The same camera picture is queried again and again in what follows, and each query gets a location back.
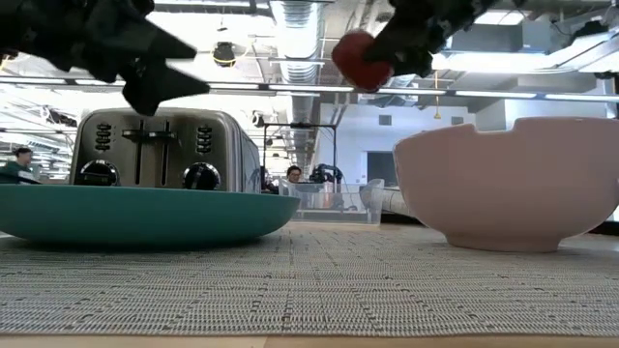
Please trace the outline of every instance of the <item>wooden table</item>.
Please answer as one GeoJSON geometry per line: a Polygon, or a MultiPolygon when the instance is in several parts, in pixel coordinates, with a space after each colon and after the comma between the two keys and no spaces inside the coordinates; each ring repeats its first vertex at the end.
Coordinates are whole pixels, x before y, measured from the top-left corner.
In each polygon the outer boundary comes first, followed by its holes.
{"type": "MultiPolygon", "coordinates": [[[[338,225],[330,229],[359,230],[357,226],[338,225]]],[[[420,227],[382,225],[383,230],[410,230],[420,227]]],[[[616,250],[619,237],[585,235],[567,240],[569,247],[616,250]]],[[[1,348],[617,348],[617,338],[581,338],[555,336],[461,336],[440,338],[359,338],[359,337],[152,337],[152,336],[1,336],[1,348]]]]}

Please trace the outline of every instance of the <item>black robotic claw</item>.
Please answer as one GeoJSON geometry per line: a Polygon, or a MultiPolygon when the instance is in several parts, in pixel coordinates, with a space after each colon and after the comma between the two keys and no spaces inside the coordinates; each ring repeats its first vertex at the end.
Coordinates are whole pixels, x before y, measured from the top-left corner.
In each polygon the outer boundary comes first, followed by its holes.
{"type": "MultiPolygon", "coordinates": [[[[390,62],[394,75],[432,73],[432,53],[453,34],[473,25],[499,0],[389,0],[395,13],[364,58],[390,62]]],[[[526,0],[514,0],[517,7],[526,0]]]]}
{"type": "Polygon", "coordinates": [[[0,54],[28,53],[107,83],[120,74],[129,104],[152,115],[160,102],[209,91],[165,64],[197,52],[148,21],[154,9],[153,0],[1,0],[0,54]]]}

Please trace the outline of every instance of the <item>red ball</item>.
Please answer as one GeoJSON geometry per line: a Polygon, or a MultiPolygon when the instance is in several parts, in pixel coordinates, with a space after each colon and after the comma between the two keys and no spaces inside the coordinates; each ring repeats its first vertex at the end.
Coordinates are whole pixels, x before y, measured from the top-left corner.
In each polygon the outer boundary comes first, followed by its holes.
{"type": "Polygon", "coordinates": [[[363,30],[354,30],[344,35],[333,49],[331,57],[341,74],[353,86],[368,92],[376,92],[393,76],[394,69],[387,62],[369,63],[363,56],[374,37],[363,30]]]}

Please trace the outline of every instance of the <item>white wall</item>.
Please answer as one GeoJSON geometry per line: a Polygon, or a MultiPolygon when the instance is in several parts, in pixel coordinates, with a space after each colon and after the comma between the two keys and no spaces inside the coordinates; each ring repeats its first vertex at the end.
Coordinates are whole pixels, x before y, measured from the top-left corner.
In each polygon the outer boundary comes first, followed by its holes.
{"type": "MultiPolygon", "coordinates": [[[[321,104],[324,122],[333,115],[332,104],[321,104]]],[[[452,117],[464,117],[465,123],[474,122],[474,115],[466,107],[440,107],[440,119],[435,119],[435,107],[420,110],[416,107],[378,108],[367,105],[348,105],[338,127],[338,168],[347,184],[366,184],[368,181],[368,152],[391,152],[398,141],[420,131],[431,131],[452,124],[452,117]],[[391,126],[379,126],[379,115],[391,115],[391,126]]],[[[333,142],[322,131],[318,138],[315,163],[333,163],[333,142]]]]}
{"type": "Polygon", "coordinates": [[[507,128],[505,119],[505,101],[494,104],[479,111],[475,115],[475,127],[478,131],[504,131],[507,128]]]}
{"type": "MultiPolygon", "coordinates": [[[[602,87],[586,94],[603,94],[602,87]]],[[[557,116],[557,117],[606,117],[606,108],[602,102],[574,101],[505,101],[505,118],[507,129],[514,126],[514,121],[523,117],[557,116]]]]}

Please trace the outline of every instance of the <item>white bowl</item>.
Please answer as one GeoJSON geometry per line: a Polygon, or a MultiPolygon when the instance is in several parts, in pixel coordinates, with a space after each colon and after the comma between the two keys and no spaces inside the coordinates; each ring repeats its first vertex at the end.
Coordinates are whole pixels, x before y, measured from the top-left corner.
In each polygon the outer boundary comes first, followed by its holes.
{"type": "Polygon", "coordinates": [[[426,131],[396,145],[404,201],[450,244],[548,252],[619,204],[619,121],[536,117],[426,131]]]}

